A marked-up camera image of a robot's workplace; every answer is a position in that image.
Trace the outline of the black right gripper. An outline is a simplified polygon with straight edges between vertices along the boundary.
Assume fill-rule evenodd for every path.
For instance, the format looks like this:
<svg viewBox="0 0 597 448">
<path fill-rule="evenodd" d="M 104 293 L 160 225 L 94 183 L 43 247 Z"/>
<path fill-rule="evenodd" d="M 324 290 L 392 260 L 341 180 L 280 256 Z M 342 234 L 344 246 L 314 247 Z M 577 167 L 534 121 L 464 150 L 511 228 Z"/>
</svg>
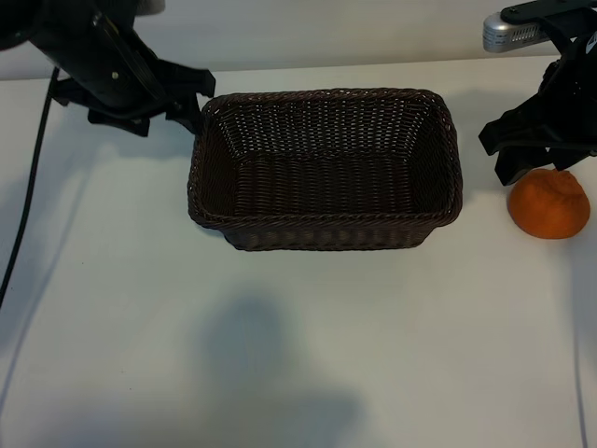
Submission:
<svg viewBox="0 0 597 448">
<path fill-rule="evenodd" d="M 550 64 L 535 95 L 485 125 L 479 140 L 497 154 L 505 187 L 547 164 L 558 171 L 596 154 L 596 36 L 571 42 Z"/>
</svg>

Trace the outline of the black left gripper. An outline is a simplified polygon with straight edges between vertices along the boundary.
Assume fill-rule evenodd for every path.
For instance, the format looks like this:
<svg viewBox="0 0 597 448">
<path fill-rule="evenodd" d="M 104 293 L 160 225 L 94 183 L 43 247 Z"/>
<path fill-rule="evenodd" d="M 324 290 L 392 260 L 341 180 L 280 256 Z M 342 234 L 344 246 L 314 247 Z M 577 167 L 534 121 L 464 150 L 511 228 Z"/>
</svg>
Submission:
<svg viewBox="0 0 597 448">
<path fill-rule="evenodd" d="M 104 113 L 90 110 L 89 123 L 147 137 L 150 119 L 107 115 L 147 115 L 168 106 L 167 120 L 201 134 L 196 94 L 212 98 L 214 76 L 158 58 L 133 29 L 136 17 L 163 12 L 163 1 L 44 1 L 41 6 L 35 46 L 83 90 L 68 88 L 68 102 Z"/>
</svg>

